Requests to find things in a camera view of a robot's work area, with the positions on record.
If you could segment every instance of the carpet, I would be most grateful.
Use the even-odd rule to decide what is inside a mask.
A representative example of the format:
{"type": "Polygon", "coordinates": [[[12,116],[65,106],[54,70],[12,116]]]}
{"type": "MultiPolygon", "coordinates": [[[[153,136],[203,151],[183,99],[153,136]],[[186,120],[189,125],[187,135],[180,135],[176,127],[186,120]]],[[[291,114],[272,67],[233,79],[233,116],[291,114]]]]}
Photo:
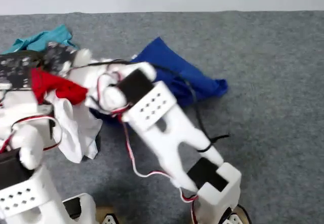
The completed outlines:
{"type": "MultiPolygon", "coordinates": [[[[133,13],[0,16],[0,51],[18,37],[64,23],[94,57],[124,58],[157,36],[229,92],[200,102],[210,135],[242,172],[240,203],[254,223],[314,223],[324,215],[324,12],[133,13]]],[[[191,107],[184,109],[197,125],[191,107]]],[[[121,128],[104,125],[100,153],[81,164],[58,149],[45,162],[62,198],[91,194],[113,205],[124,223],[187,224],[190,206],[162,176],[132,172],[121,128]]],[[[133,133],[141,172],[158,168],[133,133]]],[[[198,154],[180,147],[184,168],[198,154]]]]}

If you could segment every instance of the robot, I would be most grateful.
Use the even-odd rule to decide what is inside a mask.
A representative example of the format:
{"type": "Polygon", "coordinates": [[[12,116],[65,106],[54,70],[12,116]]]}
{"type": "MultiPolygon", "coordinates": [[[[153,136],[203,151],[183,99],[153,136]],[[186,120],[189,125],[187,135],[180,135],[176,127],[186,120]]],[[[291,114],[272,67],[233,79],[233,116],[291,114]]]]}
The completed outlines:
{"type": "MultiPolygon", "coordinates": [[[[87,75],[99,74],[88,87],[85,105],[117,117],[127,136],[128,124],[141,137],[163,171],[140,174],[127,137],[134,172],[140,177],[161,174],[169,178],[182,200],[192,204],[194,224],[249,224],[247,213],[238,206],[241,173],[224,162],[206,135],[194,127],[168,87],[162,81],[153,82],[156,70],[151,64],[119,62],[94,61],[90,51],[80,50],[73,63],[63,63],[60,72],[79,84],[85,84],[87,75]],[[178,153],[182,142],[201,155],[188,172],[178,153]],[[182,189],[195,194],[186,198],[182,189]]],[[[62,201],[44,164],[43,149],[55,146],[53,122],[59,130],[51,106],[38,105],[31,91],[9,91],[2,104],[0,219],[8,224],[97,224],[93,198],[83,193],[62,201]]],[[[103,223],[118,221],[108,215],[103,223]]]]}

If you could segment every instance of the wire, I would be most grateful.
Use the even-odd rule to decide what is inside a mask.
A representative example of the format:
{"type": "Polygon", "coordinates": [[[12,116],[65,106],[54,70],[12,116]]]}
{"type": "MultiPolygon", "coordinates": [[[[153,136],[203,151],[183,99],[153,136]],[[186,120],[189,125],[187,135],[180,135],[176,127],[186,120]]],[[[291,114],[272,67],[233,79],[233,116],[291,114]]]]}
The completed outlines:
{"type": "Polygon", "coordinates": [[[60,134],[60,135],[61,135],[60,140],[57,141],[57,142],[56,142],[54,145],[52,145],[52,146],[45,147],[45,148],[43,149],[43,151],[47,151],[47,150],[50,150],[50,149],[52,149],[52,148],[57,147],[57,146],[61,143],[61,141],[62,141],[62,138],[63,138],[63,129],[62,129],[60,123],[59,123],[59,122],[57,121],[57,119],[54,118],[54,117],[51,117],[51,116],[48,116],[48,115],[35,115],[35,116],[29,116],[29,117],[21,118],[21,119],[17,120],[16,122],[14,122],[14,123],[11,125],[11,130],[16,131],[16,130],[14,129],[14,126],[15,126],[16,124],[23,123],[23,122],[34,121],[34,120],[38,120],[38,119],[49,119],[49,120],[54,121],[54,122],[55,122],[55,125],[59,126],[59,128],[60,128],[60,132],[61,132],[61,134],[60,134]]]}
{"type": "MultiPolygon", "coordinates": [[[[132,64],[136,64],[136,63],[126,61],[126,60],[123,60],[123,59],[115,59],[115,60],[112,60],[110,62],[89,63],[87,65],[80,66],[80,67],[74,67],[72,69],[84,68],[84,67],[87,67],[87,66],[101,66],[101,65],[112,65],[112,64],[132,65],[132,64]]],[[[167,67],[163,67],[163,66],[160,66],[160,65],[155,65],[155,64],[152,64],[152,63],[150,63],[150,64],[156,69],[167,71],[167,72],[173,74],[174,76],[180,78],[188,86],[188,89],[189,89],[189,91],[190,91],[190,93],[192,95],[193,107],[194,107],[194,110],[195,110],[195,114],[196,114],[196,118],[197,118],[197,121],[198,121],[198,124],[199,124],[199,128],[202,130],[202,132],[206,135],[206,137],[210,140],[211,143],[215,143],[220,138],[225,138],[224,136],[228,137],[228,135],[223,135],[223,136],[220,136],[220,137],[213,137],[213,138],[209,136],[209,134],[207,133],[207,130],[205,128],[205,125],[203,123],[203,120],[201,118],[201,112],[200,112],[200,109],[199,109],[199,106],[198,106],[198,99],[197,99],[196,92],[193,89],[191,83],[186,78],[181,76],[178,72],[175,72],[175,71],[173,71],[173,70],[171,70],[171,69],[169,69],[167,67]]]]}
{"type": "MultiPolygon", "coordinates": [[[[167,178],[169,178],[170,180],[172,180],[172,177],[171,177],[170,175],[168,175],[167,173],[163,172],[163,171],[154,170],[154,171],[149,172],[148,174],[141,174],[141,173],[137,170],[137,168],[136,168],[136,162],[135,162],[135,157],[134,157],[134,153],[133,153],[133,150],[132,150],[132,147],[131,147],[131,144],[130,144],[130,138],[129,138],[129,134],[128,134],[127,126],[126,126],[126,124],[122,121],[122,115],[121,115],[121,114],[118,114],[118,119],[119,119],[119,121],[121,122],[121,124],[123,125],[123,128],[124,128],[125,137],[126,137],[126,148],[127,148],[127,151],[128,151],[129,157],[130,157],[131,162],[132,162],[132,167],[133,167],[133,171],[134,171],[134,173],[135,173],[138,177],[143,177],[143,178],[147,178],[147,177],[150,177],[150,176],[153,176],[153,175],[158,174],[158,175],[162,175],[162,176],[167,177],[167,178]]],[[[189,198],[187,198],[187,197],[184,196],[181,187],[179,187],[178,189],[179,189],[179,191],[180,191],[180,197],[181,197],[181,200],[182,200],[184,203],[190,203],[190,202],[193,202],[194,200],[198,199],[198,195],[193,195],[193,196],[190,196],[189,198]]]]}
{"type": "Polygon", "coordinates": [[[11,141],[11,138],[14,136],[15,132],[16,131],[12,131],[10,133],[10,135],[8,136],[8,138],[4,141],[4,143],[2,144],[2,146],[0,148],[0,154],[6,150],[6,147],[9,145],[9,142],[11,141]]]}
{"type": "Polygon", "coordinates": [[[247,210],[246,210],[243,206],[241,206],[240,204],[237,204],[237,206],[238,206],[239,208],[241,208],[242,211],[244,212],[244,214],[247,216],[247,219],[248,219],[249,224],[252,224],[251,218],[250,218],[250,216],[249,216],[247,210]]]}
{"type": "Polygon", "coordinates": [[[196,218],[196,214],[194,213],[194,201],[191,203],[190,213],[191,213],[192,223],[193,224],[198,224],[198,221],[197,221],[197,218],[196,218]]]}

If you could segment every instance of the red cloth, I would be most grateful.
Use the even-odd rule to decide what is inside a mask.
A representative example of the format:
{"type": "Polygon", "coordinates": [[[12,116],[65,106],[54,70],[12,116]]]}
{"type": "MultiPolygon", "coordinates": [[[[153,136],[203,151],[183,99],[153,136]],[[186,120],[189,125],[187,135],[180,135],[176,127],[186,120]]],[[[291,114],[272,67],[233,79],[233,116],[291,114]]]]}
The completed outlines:
{"type": "Polygon", "coordinates": [[[88,89],[70,80],[35,68],[31,70],[31,88],[39,104],[43,103],[45,93],[52,90],[56,90],[58,98],[66,98],[73,105],[85,100],[88,92],[88,89]]]}

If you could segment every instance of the circuit board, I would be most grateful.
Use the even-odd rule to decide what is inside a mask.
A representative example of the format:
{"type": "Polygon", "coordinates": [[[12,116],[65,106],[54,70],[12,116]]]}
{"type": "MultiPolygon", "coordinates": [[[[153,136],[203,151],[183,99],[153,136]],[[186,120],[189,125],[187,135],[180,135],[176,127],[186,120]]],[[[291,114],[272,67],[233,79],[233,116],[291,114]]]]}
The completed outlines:
{"type": "Polygon", "coordinates": [[[4,84],[11,84],[11,91],[30,90],[30,69],[40,61],[27,53],[0,55],[0,89],[4,84]]]}
{"type": "Polygon", "coordinates": [[[65,46],[56,42],[49,42],[44,53],[43,70],[53,74],[60,75],[65,62],[73,65],[77,50],[71,46],[65,46]]]}
{"type": "Polygon", "coordinates": [[[0,90],[7,90],[11,84],[11,91],[31,90],[31,68],[41,69],[60,75],[64,63],[73,65],[77,50],[56,42],[49,42],[42,52],[18,51],[0,55],[0,90]]]}

